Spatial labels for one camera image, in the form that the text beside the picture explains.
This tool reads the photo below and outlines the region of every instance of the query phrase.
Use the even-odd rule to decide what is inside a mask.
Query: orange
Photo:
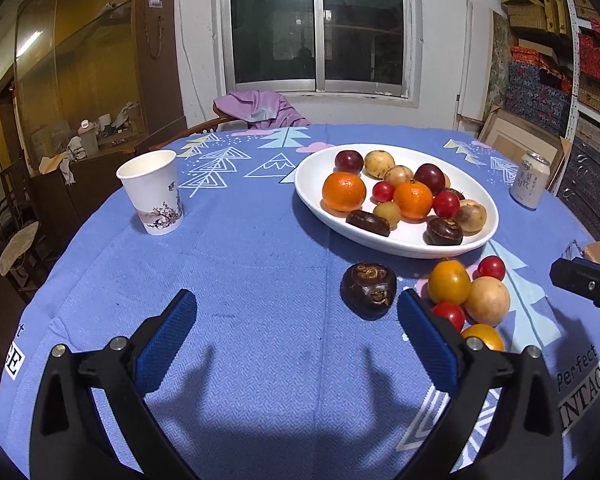
[[[471,293],[471,279],[457,260],[443,260],[429,275],[429,297],[435,304],[450,301],[463,304]]]
[[[348,213],[360,209],[365,198],[365,183],[353,173],[336,171],[331,173],[322,185],[324,204],[336,211]]]
[[[431,206],[433,195],[431,190],[417,180],[408,180],[395,188],[394,202],[400,208],[402,216],[409,220],[424,220]]]
[[[494,327],[489,325],[473,325],[469,328],[462,330],[462,337],[469,339],[470,337],[477,337],[489,349],[495,350],[496,352],[504,352],[504,343],[498,331]]]

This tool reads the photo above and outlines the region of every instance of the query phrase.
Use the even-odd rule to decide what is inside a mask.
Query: cup rim
[[[145,158],[152,158],[157,153],[160,153],[160,154],[168,153],[170,156],[164,163],[162,163],[160,166],[156,166],[151,171],[138,171],[138,172],[132,173],[132,174],[122,174],[122,173],[124,173],[125,170],[128,170],[130,166],[134,166],[135,164],[138,164],[138,162],[140,160],[143,160]],[[164,167],[167,167],[169,164],[171,164],[173,162],[173,160],[175,158],[176,158],[176,152],[174,152],[173,150],[156,150],[154,152],[143,153],[142,155],[135,156],[131,160],[126,161],[122,166],[120,166],[118,168],[118,170],[116,171],[116,177],[118,177],[120,180],[129,180],[132,178],[137,178],[139,176],[150,175],[152,173],[155,173],[156,171],[160,171]]]

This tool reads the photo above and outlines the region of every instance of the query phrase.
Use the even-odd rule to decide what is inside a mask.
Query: oval plate
[[[407,166],[412,171],[417,170],[426,162],[435,164],[447,174],[451,181],[451,187],[462,192],[465,198],[475,200],[484,206],[487,210],[486,225],[477,235],[465,236],[461,245],[447,247],[432,246],[425,243],[423,234],[427,228],[426,222],[414,224],[401,221],[398,227],[389,234],[388,238],[347,224],[344,215],[336,216],[325,210],[321,205],[322,184],[329,174],[334,171],[334,160],[341,150],[356,150],[362,156],[366,156],[367,153],[373,150],[385,150],[393,155],[396,164]],[[364,172],[360,174],[360,177],[366,185],[366,200],[362,205],[362,209],[372,212],[375,204],[371,202],[371,190],[378,181],[366,176]],[[491,195],[480,184],[464,171],[444,160],[407,148],[383,144],[334,146],[312,153],[303,160],[298,165],[294,181],[296,193],[298,193],[300,199],[322,222],[349,240],[383,253],[426,260],[459,256],[482,247],[493,237],[498,228],[498,209]]]

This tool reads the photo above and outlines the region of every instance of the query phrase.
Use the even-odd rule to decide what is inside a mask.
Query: tablecloth
[[[455,131],[406,126],[315,125],[219,132],[181,139],[185,219],[148,235],[123,189],[94,213],[25,309],[0,386],[0,444],[28,475],[32,410],[50,349],[102,348],[156,316],[180,288],[198,298],[198,321],[161,388],[146,403],[203,479],[390,479],[424,441],[447,402],[424,372],[395,307],[355,316],[339,297],[344,271],[363,260],[422,288],[434,262],[359,246],[332,232],[294,192],[294,170],[331,145],[372,142],[442,158],[493,196],[500,226],[486,254],[508,269],[511,310],[499,327],[507,349],[542,349],[561,399],[564,468],[600,426],[600,311],[553,287],[548,271],[572,240],[590,236],[545,193],[532,212],[508,193],[517,168]],[[487,398],[458,466],[486,432]],[[123,463],[137,467],[104,395],[94,396]]]

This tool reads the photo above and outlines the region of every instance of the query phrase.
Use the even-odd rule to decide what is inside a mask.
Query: window frame
[[[402,0],[402,84],[369,81],[331,80],[325,78],[324,0],[314,0],[315,79],[265,80],[235,82],[234,38],[231,0],[220,0],[220,22],[224,83],[227,92],[271,90],[294,94],[349,94],[353,96],[385,96],[417,107],[422,73],[422,0]]]

